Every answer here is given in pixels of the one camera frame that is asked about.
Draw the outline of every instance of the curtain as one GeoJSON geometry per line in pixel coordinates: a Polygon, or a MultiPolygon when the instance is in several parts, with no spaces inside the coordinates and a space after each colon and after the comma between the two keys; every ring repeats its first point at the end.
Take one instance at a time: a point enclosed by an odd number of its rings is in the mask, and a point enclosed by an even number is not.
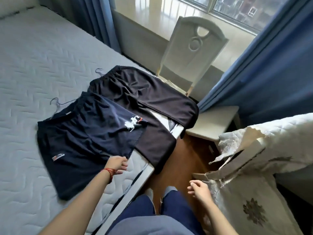
{"type": "Polygon", "coordinates": [[[288,0],[199,103],[252,125],[313,112],[313,0],[288,0]]]}
{"type": "Polygon", "coordinates": [[[115,34],[111,7],[114,0],[70,0],[78,26],[117,52],[120,51],[115,34]]]}

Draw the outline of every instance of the person's left hand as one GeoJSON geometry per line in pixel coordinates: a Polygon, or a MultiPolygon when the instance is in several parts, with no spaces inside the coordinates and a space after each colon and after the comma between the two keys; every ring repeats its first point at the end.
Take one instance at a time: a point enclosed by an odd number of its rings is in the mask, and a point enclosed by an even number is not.
{"type": "Polygon", "coordinates": [[[117,170],[115,172],[115,175],[122,174],[123,171],[127,170],[127,166],[128,166],[127,161],[128,160],[126,157],[112,156],[108,159],[104,168],[111,168],[111,169],[117,170]]]}

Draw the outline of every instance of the window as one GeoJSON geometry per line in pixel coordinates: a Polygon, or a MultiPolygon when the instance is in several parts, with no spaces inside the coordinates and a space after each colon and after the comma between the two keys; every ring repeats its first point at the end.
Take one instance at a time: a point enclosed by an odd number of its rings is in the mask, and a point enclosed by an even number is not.
{"type": "Polygon", "coordinates": [[[251,7],[251,9],[250,9],[248,15],[251,16],[251,17],[253,17],[254,14],[256,13],[256,11],[257,11],[257,9],[256,9],[255,7],[251,7]]]}
{"type": "Polygon", "coordinates": [[[220,19],[257,34],[287,0],[183,0],[220,19]]]}

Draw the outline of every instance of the glass pane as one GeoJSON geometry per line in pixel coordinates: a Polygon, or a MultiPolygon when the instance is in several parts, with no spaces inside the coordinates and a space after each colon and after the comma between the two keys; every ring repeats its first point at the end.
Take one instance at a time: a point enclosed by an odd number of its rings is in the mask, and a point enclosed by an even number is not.
{"type": "Polygon", "coordinates": [[[191,0],[191,1],[196,2],[196,3],[203,5],[203,6],[207,6],[209,3],[209,0],[191,0]]]}
{"type": "Polygon", "coordinates": [[[217,0],[214,10],[262,30],[286,0],[217,0]]]}

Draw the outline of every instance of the leg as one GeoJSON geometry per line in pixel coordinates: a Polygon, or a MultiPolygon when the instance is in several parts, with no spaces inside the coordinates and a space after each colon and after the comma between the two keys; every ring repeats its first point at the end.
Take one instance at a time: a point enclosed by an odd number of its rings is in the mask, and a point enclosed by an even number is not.
{"type": "Polygon", "coordinates": [[[205,235],[200,222],[197,220],[186,199],[172,186],[167,187],[165,190],[161,205],[161,214],[174,218],[194,235],[205,235]]]}
{"type": "Polygon", "coordinates": [[[125,218],[138,217],[138,216],[153,216],[155,215],[154,205],[145,194],[138,196],[131,202],[126,209],[117,217],[117,219],[109,227],[106,234],[120,221],[125,218]]]}

